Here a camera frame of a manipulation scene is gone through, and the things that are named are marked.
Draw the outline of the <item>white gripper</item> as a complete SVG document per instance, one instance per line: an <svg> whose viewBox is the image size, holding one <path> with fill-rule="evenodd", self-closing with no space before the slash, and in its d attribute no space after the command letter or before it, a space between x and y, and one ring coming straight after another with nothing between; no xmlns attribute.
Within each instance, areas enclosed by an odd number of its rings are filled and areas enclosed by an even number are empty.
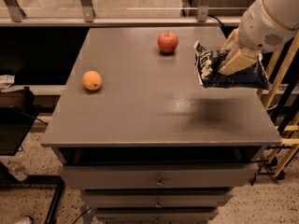
<svg viewBox="0 0 299 224"><path fill-rule="evenodd" d="M272 52L293 38L295 33L294 29L283 27L268 14L263 0L256 0L243 14L239 27L225 40L221 51L226 51L227 56L218 72L230 76L252 66L257 61L257 50Z"/></svg>

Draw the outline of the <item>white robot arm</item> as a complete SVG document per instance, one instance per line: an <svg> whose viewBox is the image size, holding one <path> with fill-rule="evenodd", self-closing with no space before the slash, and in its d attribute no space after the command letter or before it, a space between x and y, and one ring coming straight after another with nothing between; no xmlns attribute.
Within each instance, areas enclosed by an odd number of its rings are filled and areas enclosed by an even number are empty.
<svg viewBox="0 0 299 224"><path fill-rule="evenodd" d="M230 76L291 40L299 26L299 0L255 0L245 11L222 50L227 51L218 72Z"/></svg>

